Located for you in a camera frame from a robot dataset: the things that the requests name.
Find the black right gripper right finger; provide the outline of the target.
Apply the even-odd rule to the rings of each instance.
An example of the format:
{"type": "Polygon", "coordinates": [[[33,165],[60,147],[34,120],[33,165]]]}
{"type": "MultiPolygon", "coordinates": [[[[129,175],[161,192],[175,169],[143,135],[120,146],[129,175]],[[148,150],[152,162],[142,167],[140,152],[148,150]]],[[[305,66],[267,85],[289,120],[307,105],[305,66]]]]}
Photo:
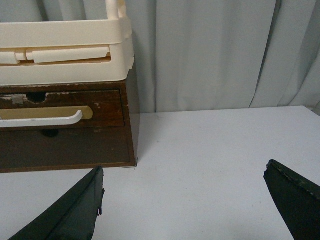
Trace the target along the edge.
{"type": "Polygon", "coordinates": [[[263,176],[269,193],[295,240],[320,238],[320,186],[271,159],[263,176]]]}

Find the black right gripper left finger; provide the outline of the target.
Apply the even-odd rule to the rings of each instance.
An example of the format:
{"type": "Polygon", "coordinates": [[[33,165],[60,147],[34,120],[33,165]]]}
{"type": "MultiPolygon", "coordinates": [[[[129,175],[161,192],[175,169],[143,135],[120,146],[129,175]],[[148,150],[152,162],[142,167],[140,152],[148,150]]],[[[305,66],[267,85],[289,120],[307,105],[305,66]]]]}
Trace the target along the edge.
{"type": "Polygon", "coordinates": [[[91,240],[102,215],[104,171],[95,167],[12,240],[91,240]]]}

